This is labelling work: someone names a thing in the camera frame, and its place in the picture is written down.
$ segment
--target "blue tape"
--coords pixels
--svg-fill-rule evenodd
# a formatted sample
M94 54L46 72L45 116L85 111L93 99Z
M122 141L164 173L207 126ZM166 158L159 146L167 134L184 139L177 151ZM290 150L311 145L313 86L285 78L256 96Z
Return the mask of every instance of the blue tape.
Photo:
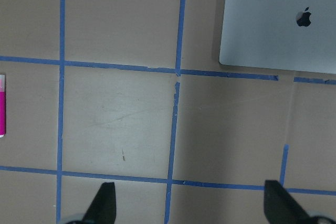
M180 0L180 13L178 21L179 27L177 31L177 47L176 47L176 62L175 62L175 69L177 70L177 76L180 76L179 70L181 68L184 11L185 11L185 0Z
M175 141L176 141L176 127L177 127L177 113L179 107L179 97L180 97L180 83L175 84L175 94L174 94L174 107L173 107L173 118L172 118L172 133L170 139L170 152L169 152L169 166L168 166L168 179L173 178L173 166L174 166L174 154L175 154Z
M331 195L331 196L336 196L336 191L299 189L299 188L287 188L286 190L289 193L296 193L296 194L315 194L315 195Z
M323 80L323 79L304 78L304 77L294 77L294 82L336 85L336 80Z
M67 61L66 60L65 65L72 66L72 67L112 68L112 69L143 71L143 72L175 73L175 69L173 68L149 68L149 67L144 67L144 66L119 65L119 64L82 62L82 61Z
M46 169L35 169L26 167L15 167L15 166L0 166L0 170L7 170L9 172L22 172L22 173L40 173L40 174L52 174L56 175L56 170L46 170Z
M125 181L135 181L135 182L150 182L150 183L167 183L165 178L146 178L146 177L133 177L133 176L121 176L121 175L108 175L108 174L95 174L95 173L78 173L78 172L62 172L63 176L70 177L82 177L82 178L102 178L102 179L113 179L113 180L125 180Z
M64 60L65 60L65 0L60 0L59 27L59 92L58 92L58 136L57 136L57 179L56 179L56 222L61 218L62 194L62 149L63 149L63 106L64 106Z
M197 186L197 187L209 187L209 188L222 188L222 189L241 189L241 190L264 190L264 186L255 185L234 185L234 184L218 184L218 183L205 183L189 180L173 180L174 185L184 186Z
M170 215L170 203L172 194L172 180L173 180L173 168L174 168L174 155L175 155L175 141L176 141L176 127L177 127L177 113L179 107L179 97L180 97L180 83L175 84L175 94L174 94L174 107L173 107L173 118L172 118L172 133L170 139L170 152L169 152L169 165L168 165L168 180L166 188L166 203L164 211L164 223L167 224Z
M13 57L13 56L0 56L0 61L59 65L59 60L36 59L36 58Z
M281 172L280 172L280 184L283 186L285 184L285 175L286 175L286 167L287 167L287 159L288 159L288 149L289 145L285 144L283 153L282 153L282 162L281 162Z
M270 81L279 80L278 76L269 76L265 74L230 73L230 72L215 72L215 71L202 71L202 70L189 70L189 69L181 69L181 74L190 74L194 76L225 77L225 78L259 79Z

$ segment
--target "laptop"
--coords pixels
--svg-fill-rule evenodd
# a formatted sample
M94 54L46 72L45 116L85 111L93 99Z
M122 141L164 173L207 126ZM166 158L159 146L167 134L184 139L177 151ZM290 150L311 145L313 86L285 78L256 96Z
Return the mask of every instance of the laptop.
M225 0L219 61L336 73L336 0Z

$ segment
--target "floor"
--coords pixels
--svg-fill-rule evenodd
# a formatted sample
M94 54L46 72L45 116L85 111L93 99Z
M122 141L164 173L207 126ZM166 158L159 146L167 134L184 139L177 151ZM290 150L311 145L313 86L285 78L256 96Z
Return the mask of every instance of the floor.
M265 179L336 217L336 76L221 66L224 0L0 0L0 215L267 223Z

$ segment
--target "highlighter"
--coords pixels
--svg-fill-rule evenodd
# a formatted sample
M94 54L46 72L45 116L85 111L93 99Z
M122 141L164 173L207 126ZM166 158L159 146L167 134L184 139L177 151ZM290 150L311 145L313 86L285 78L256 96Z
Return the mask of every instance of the highlighter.
M6 134L6 79L0 74L0 137Z

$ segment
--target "white cap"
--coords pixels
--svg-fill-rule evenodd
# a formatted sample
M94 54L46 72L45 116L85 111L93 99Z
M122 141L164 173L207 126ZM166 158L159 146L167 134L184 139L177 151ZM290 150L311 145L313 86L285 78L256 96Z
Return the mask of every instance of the white cap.
M5 92L6 90L6 79L4 74L0 74L0 92Z

